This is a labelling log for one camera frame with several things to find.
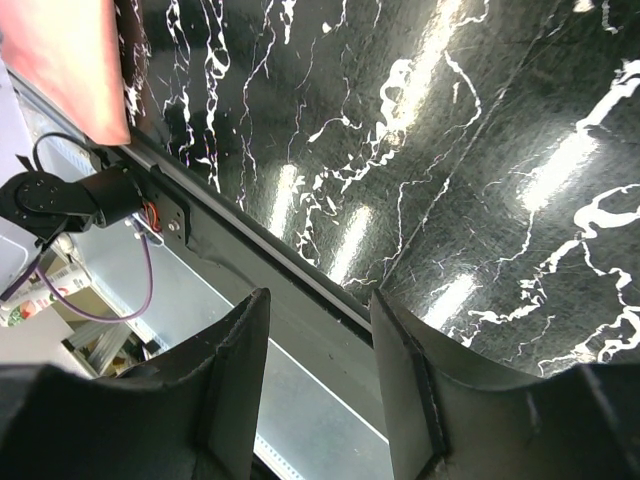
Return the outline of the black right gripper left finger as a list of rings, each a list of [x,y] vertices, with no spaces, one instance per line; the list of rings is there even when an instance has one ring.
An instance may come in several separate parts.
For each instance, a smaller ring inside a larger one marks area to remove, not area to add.
[[[247,479],[270,327],[268,290],[115,378],[1,369],[5,479]]]

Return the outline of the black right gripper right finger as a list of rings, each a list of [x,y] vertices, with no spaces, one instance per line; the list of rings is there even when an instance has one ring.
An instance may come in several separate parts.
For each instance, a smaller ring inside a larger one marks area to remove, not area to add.
[[[639,368],[542,379],[496,363],[375,292],[373,346],[397,479],[635,479]]]

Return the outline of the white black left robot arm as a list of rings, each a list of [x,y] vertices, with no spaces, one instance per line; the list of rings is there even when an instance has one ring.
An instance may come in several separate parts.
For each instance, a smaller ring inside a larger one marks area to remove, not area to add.
[[[74,182],[47,172],[25,172],[1,187],[1,217],[34,235],[42,249],[62,233],[106,228],[142,207],[134,177],[118,165]]]

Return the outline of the pink t shirt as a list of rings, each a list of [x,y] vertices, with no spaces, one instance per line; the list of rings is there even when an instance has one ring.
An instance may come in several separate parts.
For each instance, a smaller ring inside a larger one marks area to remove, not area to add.
[[[3,1],[1,57],[100,145],[130,142],[112,1]]]

